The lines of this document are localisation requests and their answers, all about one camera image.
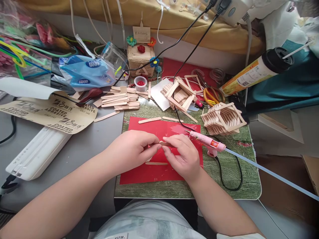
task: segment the teal cloth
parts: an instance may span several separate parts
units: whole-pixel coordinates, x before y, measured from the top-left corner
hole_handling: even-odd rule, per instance
[[[282,47],[291,52],[301,46],[287,40]],[[294,64],[288,71],[249,88],[246,105],[249,114],[319,104],[319,59],[304,50],[293,58]]]

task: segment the green wood-pattern mat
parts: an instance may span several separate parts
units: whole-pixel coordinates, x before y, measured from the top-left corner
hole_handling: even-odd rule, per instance
[[[152,82],[152,86],[157,84],[156,81]],[[130,117],[141,117],[141,118],[154,118],[154,117],[171,117],[177,118],[175,111],[171,108],[163,112],[153,100],[147,100],[140,97],[140,109],[125,111],[123,119],[122,132],[128,130]],[[203,121],[200,117],[202,110],[197,112],[188,111],[198,123],[193,122],[182,112],[179,112],[179,117],[184,120],[185,123],[200,124],[201,133],[208,134],[206,128],[203,125]],[[246,125],[240,128],[239,134],[221,136],[217,135],[221,142],[226,144],[232,151],[237,152],[246,158],[256,162],[254,149],[252,146],[244,147],[237,143],[252,143],[250,136],[249,127]],[[218,158],[221,163],[223,180],[228,188],[236,188],[240,182],[240,173],[236,158],[224,151],[218,153]],[[214,158],[207,155],[207,149],[203,147],[203,160],[205,171],[221,186],[221,180],[219,175],[218,163]],[[239,159],[242,172],[243,172],[243,185],[238,191],[226,190],[226,192],[234,199],[251,199],[256,200],[261,194],[261,184],[258,174],[258,169],[251,164]],[[161,181],[161,182],[149,182],[140,184],[127,184],[120,185],[120,175],[116,178],[115,195],[116,198],[173,198],[173,199],[193,199],[194,196],[190,191],[185,181]]]

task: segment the blue plastic bag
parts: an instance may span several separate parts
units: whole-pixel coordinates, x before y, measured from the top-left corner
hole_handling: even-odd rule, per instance
[[[114,67],[100,58],[74,55],[60,58],[60,71],[75,91],[111,86],[115,82]]]

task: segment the hand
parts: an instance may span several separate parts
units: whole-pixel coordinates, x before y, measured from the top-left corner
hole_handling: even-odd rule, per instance
[[[182,176],[188,183],[198,177],[200,173],[198,151],[192,141],[183,134],[176,134],[169,138],[163,139],[177,148],[180,155],[174,155],[170,148],[162,146],[165,156],[172,167]]]
[[[160,140],[144,131],[129,130],[117,137],[99,157],[114,176],[136,168],[161,148]]]

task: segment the red paper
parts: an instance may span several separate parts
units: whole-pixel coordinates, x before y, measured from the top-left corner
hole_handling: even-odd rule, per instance
[[[183,62],[181,62],[181,61],[176,61],[176,60],[164,58],[164,70],[163,70],[162,78],[164,79],[166,76],[174,76],[176,71],[181,67],[182,64],[183,64]],[[184,76],[186,76],[186,75],[191,75],[192,70],[194,70],[194,69],[200,69],[204,72],[204,75],[205,75],[204,79],[210,86],[214,86],[214,87],[217,86],[216,82],[212,78],[210,78],[210,76],[209,76],[209,72],[212,69],[209,69],[206,67],[195,66],[195,65],[186,63],[183,66],[183,68],[178,72],[177,76],[184,78]],[[193,79],[191,77],[191,78],[187,78],[187,79],[197,82],[196,78]],[[196,90],[196,91],[201,90],[199,85],[197,85],[195,83],[190,82],[190,86],[192,87],[193,90]],[[202,100],[202,101],[204,100],[204,98],[202,98],[200,96],[197,96],[197,98],[199,100]]]
[[[163,140],[163,137],[170,137],[175,134],[187,134],[185,132],[186,128],[177,122],[168,121],[152,121],[143,124],[139,124],[140,120],[145,120],[145,118],[131,117],[129,130],[141,130],[148,133],[155,134],[159,140]],[[197,124],[185,124],[186,126],[194,129],[196,132],[200,133],[200,125]],[[198,140],[192,140],[193,144],[199,153],[199,164],[203,168],[203,151],[201,143]],[[180,155],[176,148],[170,148],[172,153],[175,155]],[[168,163],[163,149],[160,149],[157,154],[153,156],[151,162],[163,162]],[[168,180],[184,180],[168,163],[168,165],[146,165],[134,168],[130,171],[121,174],[120,184],[134,184],[134,183],[147,183],[147,182],[157,182],[157,181],[168,181]]]

